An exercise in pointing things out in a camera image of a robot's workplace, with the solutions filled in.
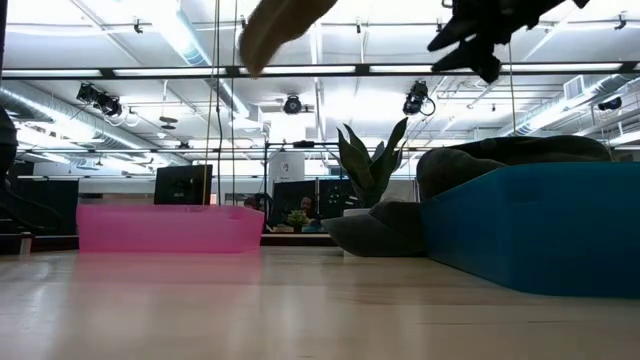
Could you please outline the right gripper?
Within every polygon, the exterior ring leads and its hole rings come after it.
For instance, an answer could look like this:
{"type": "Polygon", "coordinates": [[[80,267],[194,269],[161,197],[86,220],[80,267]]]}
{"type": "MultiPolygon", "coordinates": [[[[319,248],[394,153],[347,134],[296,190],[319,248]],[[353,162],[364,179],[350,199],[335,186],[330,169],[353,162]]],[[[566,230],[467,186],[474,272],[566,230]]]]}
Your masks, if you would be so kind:
{"type": "Polygon", "coordinates": [[[542,15],[564,0],[456,0],[453,16],[428,44],[435,52],[460,41],[457,49],[433,66],[434,72],[468,68],[486,83],[499,77],[501,61],[495,45],[510,42],[511,35],[522,27],[537,26],[542,15]]]}

